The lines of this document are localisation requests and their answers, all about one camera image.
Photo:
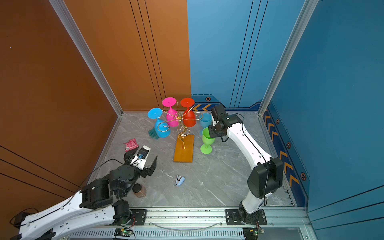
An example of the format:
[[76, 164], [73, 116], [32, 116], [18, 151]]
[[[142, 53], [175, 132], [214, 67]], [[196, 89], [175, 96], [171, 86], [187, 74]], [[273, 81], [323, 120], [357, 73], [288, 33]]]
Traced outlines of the light blue wine glass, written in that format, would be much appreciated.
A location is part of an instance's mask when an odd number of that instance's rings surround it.
[[212, 115], [209, 114], [209, 113], [202, 113], [202, 117], [200, 119], [200, 125], [202, 127], [201, 131], [200, 131], [200, 135], [203, 135], [203, 130], [205, 128], [208, 128], [209, 125], [212, 124]]

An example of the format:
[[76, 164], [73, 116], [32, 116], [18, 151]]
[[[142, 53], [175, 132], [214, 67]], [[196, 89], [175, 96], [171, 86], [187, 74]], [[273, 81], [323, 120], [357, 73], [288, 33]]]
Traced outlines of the green wine glass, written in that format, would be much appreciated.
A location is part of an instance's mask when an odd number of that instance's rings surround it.
[[200, 150], [203, 154], [208, 155], [213, 150], [212, 144], [215, 142], [215, 139], [210, 137], [209, 128], [204, 128], [202, 134], [203, 145]]

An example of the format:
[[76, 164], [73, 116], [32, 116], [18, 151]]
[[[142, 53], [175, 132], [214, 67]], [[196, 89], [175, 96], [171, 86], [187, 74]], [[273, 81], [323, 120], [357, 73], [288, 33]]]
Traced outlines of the red wine glass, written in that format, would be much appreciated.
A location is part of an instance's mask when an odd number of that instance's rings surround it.
[[196, 125], [196, 115], [193, 112], [193, 106], [195, 105], [195, 101], [192, 98], [184, 98], [181, 100], [182, 107], [186, 108], [184, 111], [182, 118], [183, 124], [186, 127], [193, 127]]

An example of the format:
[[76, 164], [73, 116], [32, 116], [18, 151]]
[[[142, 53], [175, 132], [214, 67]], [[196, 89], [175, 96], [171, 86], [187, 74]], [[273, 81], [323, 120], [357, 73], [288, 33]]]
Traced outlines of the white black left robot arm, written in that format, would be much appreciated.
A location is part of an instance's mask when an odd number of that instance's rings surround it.
[[150, 151], [146, 146], [128, 151], [124, 164], [70, 198], [35, 214], [19, 213], [14, 222], [19, 233], [13, 239], [54, 240], [91, 227], [128, 223], [133, 214], [125, 197], [139, 178], [151, 176], [157, 167], [156, 161], [145, 166]]

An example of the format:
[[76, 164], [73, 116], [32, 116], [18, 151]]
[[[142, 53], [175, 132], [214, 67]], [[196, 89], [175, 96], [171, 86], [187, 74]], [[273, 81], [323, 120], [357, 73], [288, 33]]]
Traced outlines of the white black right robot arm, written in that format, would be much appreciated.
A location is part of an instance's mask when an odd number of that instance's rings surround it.
[[232, 140], [248, 161], [252, 171], [247, 179], [249, 192], [240, 203], [238, 214], [246, 225], [253, 224], [263, 215], [262, 205], [283, 185], [283, 161], [273, 158], [248, 133], [244, 120], [237, 114], [229, 115], [221, 106], [211, 110], [213, 124], [210, 138]]

